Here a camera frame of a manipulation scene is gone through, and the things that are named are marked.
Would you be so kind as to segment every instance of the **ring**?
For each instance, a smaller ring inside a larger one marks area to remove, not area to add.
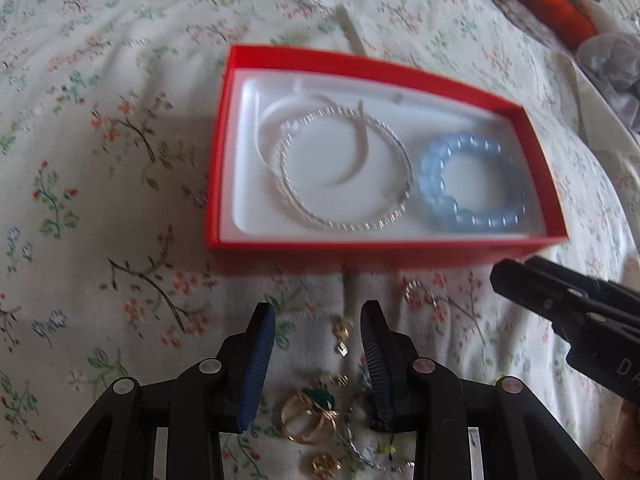
[[[301,405],[300,409],[287,416],[287,413],[290,412],[290,409],[296,404]],[[282,435],[297,444],[315,445],[330,440],[337,431],[335,421],[338,418],[338,411],[334,410],[334,405],[334,396],[326,388],[313,387],[299,390],[287,399],[280,410],[280,429]],[[311,430],[303,433],[291,433],[287,429],[289,424],[294,420],[299,420],[303,416],[310,415],[318,417],[316,425]],[[316,438],[316,435],[322,430],[326,421],[331,423],[330,431],[326,432],[324,436]]]
[[[458,202],[444,193],[444,168],[457,153],[485,156],[498,162],[508,188],[509,201],[505,206],[487,212],[474,212],[459,208]],[[431,213],[442,224],[453,224],[458,231],[507,231],[516,227],[526,213],[524,176],[514,167],[513,157],[503,150],[497,140],[471,134],[443,136],[431,143],[429,151],[420,161],[420,168],[422,174],[418,183]]]

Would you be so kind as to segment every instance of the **gold ring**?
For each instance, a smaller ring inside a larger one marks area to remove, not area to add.
[[[290,412],[290,409],[296,403],[302,404],[303,407],[292,415],[286,416],[287,412]],[[294,420],[299,420],[303,416],[309,415],[318,416],[318,421],[311,430],[305,431],[303,433],[289,432],[287,427],[290,423],[292,423]],[[292,442],[296,442],[297,444],[322,444],[323,442],[330,440],[334,436],[337,429],[335,423],[337,418],[338,412],[334,410],[326,410],[311,396],[309,396],[305,390],[300,390],[296,392],[295,395],[289,397],[289,399],[287,399],[287,401],[283,404],[282,409],[280,410],[280,430],[283,436],[285,436]],[[327,420],[331,421],[331,431],[327,432],[324,437],[315,438],[316,434],[318,434],[322,430],[322,428],[324,427],[324,423]]]

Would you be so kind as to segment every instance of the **hand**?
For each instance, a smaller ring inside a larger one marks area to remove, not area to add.
[[[640,478],[640,425],[638,408],[628,400],[622,402],[616,433],[607,451],[607,480]]]

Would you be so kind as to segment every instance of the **green gemstone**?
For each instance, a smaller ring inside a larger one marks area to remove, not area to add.
[[[302,393],[326,412],[332,412],[335,409],[335,397],[326,388],[304,388]]]

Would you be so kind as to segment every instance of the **gold charm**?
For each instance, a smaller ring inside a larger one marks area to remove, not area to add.
[[[348,317],[339,319],[334,322],[334,335],[338,338],[338,344],[335,346],[335,352],[345,357],[349,353],[347,348],[347,340],[349,339],[349,330],[353,326],[353,322]]]
[[[323,372],[318,377],[318,384],[327,388],[332,384],[337,384],[338,386],[346,386],[349,384],[349,378],[346,375],[334,375],[327,372]]]
[[[328,453],[316,455],[312,460],[314,468],[314,480],[328,480],[333,478],[336,471],[340,470],[342,463]]]

